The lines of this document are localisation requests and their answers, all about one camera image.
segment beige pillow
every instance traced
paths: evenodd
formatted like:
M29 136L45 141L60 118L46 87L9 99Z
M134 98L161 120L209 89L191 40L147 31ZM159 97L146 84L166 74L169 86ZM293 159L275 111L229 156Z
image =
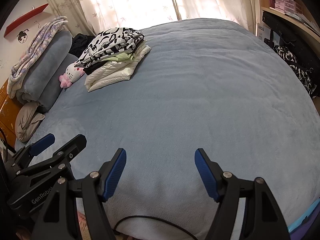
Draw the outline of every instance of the beige pillow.
M36 113L38 106L38 102L26 103L17 115L14 129L17 138L22 142L30 140L33 133L37 130L40 121L45 118L43 114Z

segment wooden headboard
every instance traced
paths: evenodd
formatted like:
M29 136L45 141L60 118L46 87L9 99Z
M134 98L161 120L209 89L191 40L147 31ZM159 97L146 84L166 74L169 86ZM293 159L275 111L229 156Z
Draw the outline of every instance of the wooden headboard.
M22 104L19 103L17 98L9 98L7 95L7 84L8 80L0 89L0 128L3 130L8 144L14 148L14 144L16 143L14 125Z

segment blue gripper pad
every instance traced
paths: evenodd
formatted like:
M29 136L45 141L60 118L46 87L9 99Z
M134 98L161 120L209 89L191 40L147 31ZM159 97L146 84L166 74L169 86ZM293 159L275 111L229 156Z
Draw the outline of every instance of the blue gripper pad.
M113 165L106 181L105 188L102 194L103 201L107 201L108 198L112 197L115 193L116 187L118 185L119 179L121 177L124 166L127 162L127 153L124 149L122 149L119 154L115 164Z
M217 181L199 150L195 152L195 163L209 197L218 202L220 195L217 191Z
M36 141L29 151L30 156L38 156L40 153L42 153L45 149L47 149L49 146L54 144L55 137L52 133L47 134L46 136L42 137L40 140Z

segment hello kitty plush toy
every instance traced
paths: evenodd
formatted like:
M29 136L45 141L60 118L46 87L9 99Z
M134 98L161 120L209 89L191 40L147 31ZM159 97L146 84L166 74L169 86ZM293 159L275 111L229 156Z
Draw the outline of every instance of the hello kitty plush toy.
M82 67L74 67L75 62L71 63L67 69L66 72L59 76L59 81L61 82L60 87L61 88L68 88L72 85L72 83L79 80L84 75L84 71Z

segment curtain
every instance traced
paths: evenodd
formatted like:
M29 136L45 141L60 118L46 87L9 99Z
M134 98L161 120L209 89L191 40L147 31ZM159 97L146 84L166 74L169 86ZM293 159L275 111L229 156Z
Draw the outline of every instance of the curtain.
M95 33L115 27L142 29L177 20L217 18L255 33L259 0L79 0Z
M78 33L94 35L92 26L87 23L79 0L47 0L55 16L66 16L69 23L65 26L72 36Z

